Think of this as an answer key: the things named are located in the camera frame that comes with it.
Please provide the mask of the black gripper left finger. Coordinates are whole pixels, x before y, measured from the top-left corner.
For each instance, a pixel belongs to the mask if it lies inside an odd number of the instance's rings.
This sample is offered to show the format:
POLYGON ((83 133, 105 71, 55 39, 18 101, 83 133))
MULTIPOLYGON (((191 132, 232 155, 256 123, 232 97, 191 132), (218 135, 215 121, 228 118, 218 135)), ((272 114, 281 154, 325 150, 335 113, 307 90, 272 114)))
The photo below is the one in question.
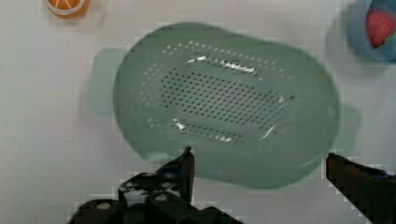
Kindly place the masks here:
POLYGON ((123 182, 118 189, 119 200, 127 205, 143 203, 150 193, 169 192, 190 203, 195 161, 191 147, 155 172, 145 172, 123 182))

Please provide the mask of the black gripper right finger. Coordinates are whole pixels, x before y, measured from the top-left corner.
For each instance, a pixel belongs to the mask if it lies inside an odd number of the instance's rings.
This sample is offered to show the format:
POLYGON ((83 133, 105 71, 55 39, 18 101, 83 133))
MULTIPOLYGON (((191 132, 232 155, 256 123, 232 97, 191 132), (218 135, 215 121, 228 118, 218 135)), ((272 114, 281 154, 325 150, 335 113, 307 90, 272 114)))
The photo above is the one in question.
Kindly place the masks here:
POLYGON ((326 178, 373 224, 395 224, 395 175, 330 153, 326 178))

